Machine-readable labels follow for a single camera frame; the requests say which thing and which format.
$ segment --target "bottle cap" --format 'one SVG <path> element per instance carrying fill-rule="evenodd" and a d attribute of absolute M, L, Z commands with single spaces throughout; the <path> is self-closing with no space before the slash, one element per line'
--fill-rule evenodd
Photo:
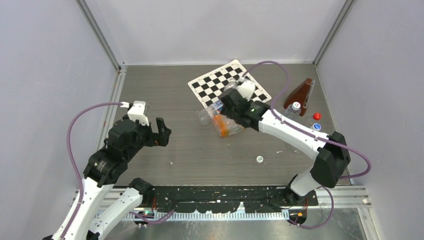
<path fill-rule="evenodd" d="M 321 125 L 319 123 L 314 123 L 312 129 L 319 132 L 321 131 Z"/>
<path fill-rule="evenodd" d="M 293 110 L 297 111 L 297 110 L 301 109 L 301 104 L 299 102 L 295 101 L 291 104 L 291 108 Z"/>
<path fill-rule="evenodd" d="M 319 113 L 319 112 L 315 112 L 315 113 L 313 114 L 313 119 L 314 119 L 315 121 L 320 120 L 320 119 L 321 119 L 321 113 Z"/>

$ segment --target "blue cap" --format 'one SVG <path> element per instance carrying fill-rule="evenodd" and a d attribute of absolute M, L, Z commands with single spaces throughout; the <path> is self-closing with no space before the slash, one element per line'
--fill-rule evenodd
<path fill-rule="evenodd" d="M 321 130 L 321 125 L 319 123 L 314 123 L 312 125 L 312 129 L 315 131 L 320 131 Z"/>

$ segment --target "black mounting plate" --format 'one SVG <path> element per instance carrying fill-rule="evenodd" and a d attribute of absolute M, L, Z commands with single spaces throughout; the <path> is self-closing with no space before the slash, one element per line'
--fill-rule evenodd
<path fill-rule="evenodd" d="M 246 213 L 277 213 L 281 208 L 317 206 L 315 191 L 309 192 L 296 204 L 283 199 L 285 186 L 153 186 L 143 197 L 143 207 L 151 208 L 153 201 L 158 212 L 212 213 L 235 212 L 243 202 Z"/>

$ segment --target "white cap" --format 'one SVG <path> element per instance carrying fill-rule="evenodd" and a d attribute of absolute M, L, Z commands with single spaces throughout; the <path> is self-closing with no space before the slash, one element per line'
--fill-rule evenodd
<path fill-rule="evenodd" d="M 301 104 L 299 102 L 295 101 L 291 104 L 291 108 L 293 110 L 297 111 L 297 110 L 301 109 Z"/>

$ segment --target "white wall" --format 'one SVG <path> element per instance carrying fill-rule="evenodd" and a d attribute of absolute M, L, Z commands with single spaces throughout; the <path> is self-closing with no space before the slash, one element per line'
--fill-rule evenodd
<path fill-rule="evenodd" d="M 312 62 L 344 2 L 88 0 L 127 65 Z"/>
<path fill-rule="evenodd" d="M 336 128 L 372 161 L 364 184 L 388 240 L 423 239 L 424 2 L 358 0 L 318 72 Z M 365 164 L 352 156 L 351 173 Z"/>
<path fill-rule="evenodd" d="M 66 148 L 69 122 L 107 102 L 116 71 L 74 0 L 0 1 L 0 236 L 40 240 L 56 231 L 78 186 Z M 76 123 L 82 172 L 104 109 Z"/>

